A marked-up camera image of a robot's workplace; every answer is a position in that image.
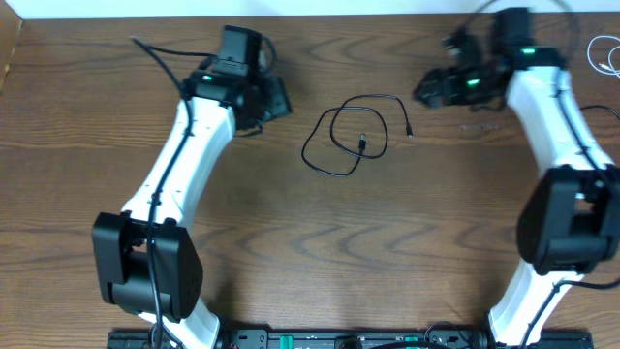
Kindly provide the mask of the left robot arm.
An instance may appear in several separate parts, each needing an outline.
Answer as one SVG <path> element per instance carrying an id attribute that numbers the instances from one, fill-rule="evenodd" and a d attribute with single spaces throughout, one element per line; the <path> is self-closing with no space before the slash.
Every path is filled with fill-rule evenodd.
<path id="1" fill-rule="evenodd" d="M 92 228 L 102 298 L 149 322 L 111 332 L 110 348 L 217 348 L 220 319 L 202 301 L 202 262 L 191 240 L 195 213 L 217 159 L 235 138 L 260 134 L 291 113 L 267 36 L 227 25 L 218 53 L 186 79 L 170 135 L 135 195 Z"/>

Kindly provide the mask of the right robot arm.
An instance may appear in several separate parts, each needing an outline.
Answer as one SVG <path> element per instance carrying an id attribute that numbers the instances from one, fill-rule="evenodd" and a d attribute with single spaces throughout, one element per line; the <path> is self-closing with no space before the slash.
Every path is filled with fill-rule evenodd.
<path id="1" fill-rule="evenodd" d="M 572 288 L 587 288 L 586 275 L 618 250 L 619 170 L 575 100 L 571 55 L 537 44 L 528 9 L 495 14 L 489 53 L 467 24 L 445 38 L 444 48 L 454 65 L 429 71 L 414 98 L 433 109 L 471 110 L 500 99 L 517 116 L 540 176 L 516 224 L 517 269 L 472 346 L 538 347 L 560 300 Z"/>

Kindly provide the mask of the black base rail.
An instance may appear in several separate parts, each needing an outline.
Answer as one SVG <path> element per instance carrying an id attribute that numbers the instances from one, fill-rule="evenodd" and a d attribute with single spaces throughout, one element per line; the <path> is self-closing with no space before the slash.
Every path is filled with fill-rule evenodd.
<path id="1" fill-rule="evenodd" d="M 149 347 L 148 331 L 117 331 L 108 334 L 108 349 L 142 349 Z M 220 332 L 214 348 L 240 349 L 336 349 L 377 348 L 391 343 L 410 344 L 399 348 L 428 348 L 423 342 L 442 348 L 519 348 L 503 343 L 492 343 L 482 331 L 450 325 L 433 325 L 427 330 L 409 332 L 292 332 L 266 329 L 237 329 Z M 543 332 L 538 342 L 525 348 L 538 349 L 594 349 L 592 335 L 580 331 Z"/>

